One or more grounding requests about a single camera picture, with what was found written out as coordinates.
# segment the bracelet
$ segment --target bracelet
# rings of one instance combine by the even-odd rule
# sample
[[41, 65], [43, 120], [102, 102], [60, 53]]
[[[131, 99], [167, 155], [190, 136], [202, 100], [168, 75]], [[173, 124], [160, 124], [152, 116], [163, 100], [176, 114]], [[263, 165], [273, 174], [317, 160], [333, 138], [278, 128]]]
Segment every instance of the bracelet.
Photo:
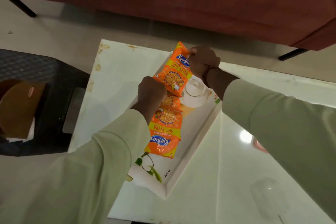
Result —
[[205, 86], [207, 86], [208, 88], [210, 88], [210, 86], [208, 85], [208, 82], [207, 82], [207, 76], [208, 76], [208, 73], [211, 69], [220, 69], [219, 67], [212, 67], [212, 66], [208, 66], [203, 74], [202, 74], [202, 82], [205, 84]]

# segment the hand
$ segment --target hand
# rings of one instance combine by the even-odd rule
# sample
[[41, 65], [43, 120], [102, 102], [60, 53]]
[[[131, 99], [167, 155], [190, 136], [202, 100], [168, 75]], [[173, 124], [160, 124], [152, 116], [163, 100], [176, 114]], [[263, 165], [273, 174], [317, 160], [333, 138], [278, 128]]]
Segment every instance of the hand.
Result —
[[188, 58], [191, 72], [198, 78], [202, 78], [202, 74], [207, 67], [218, 67], [221, 59], [216, 53], [207, 46], [196, 46], [189, 49], [190, 56]]
[[142, 79], [138, 88], [138, 101], [160, 103], [167, 97], [167, 90], [164, 84], [154, 80], [153, 77], [146, 76]]

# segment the beige floor tile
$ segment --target beige floor tile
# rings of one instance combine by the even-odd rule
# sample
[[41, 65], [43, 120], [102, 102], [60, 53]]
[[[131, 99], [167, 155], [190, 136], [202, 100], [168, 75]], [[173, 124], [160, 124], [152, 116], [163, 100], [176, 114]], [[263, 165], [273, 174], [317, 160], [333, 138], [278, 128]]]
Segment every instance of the beige floor tile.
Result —
[[0, 48], [46, 55], [90, 73], [101, 39], [170, 51], [181, 40], [187, 47], [209, 45], [223, 61], [336, 82], [336, 46], [309, 51], [286, 61], [277, 57], [295, 49], [243, 37], [184, 27], [72, 5], [22, 0], [30, 18], [0, 0]]

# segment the brown cardboard box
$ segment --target brown cardboard box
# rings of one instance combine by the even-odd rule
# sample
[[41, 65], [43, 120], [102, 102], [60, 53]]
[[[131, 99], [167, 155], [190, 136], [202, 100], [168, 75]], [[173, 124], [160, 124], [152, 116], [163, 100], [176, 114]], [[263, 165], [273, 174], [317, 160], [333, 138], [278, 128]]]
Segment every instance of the brown cardboard box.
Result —
[[0, 135], [26, 139], [45, 83], [22, 80], [0, 82]]

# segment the person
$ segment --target person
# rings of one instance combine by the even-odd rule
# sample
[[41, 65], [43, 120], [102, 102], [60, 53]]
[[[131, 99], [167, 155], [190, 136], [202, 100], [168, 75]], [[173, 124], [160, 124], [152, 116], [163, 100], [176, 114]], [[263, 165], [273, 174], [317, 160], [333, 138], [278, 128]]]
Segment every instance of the person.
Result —
[[[336, 111], [253, 85], [219, 69], [208, 47], [190, 49], [190, 69], [222, 100], [222, 110], [336, 221]], [[165, 86], [145, 77], [138, 102], [34, 183], [0, 206], [1, 223], [103, 223], [128, 170], [149, 141], [148, 124]]]

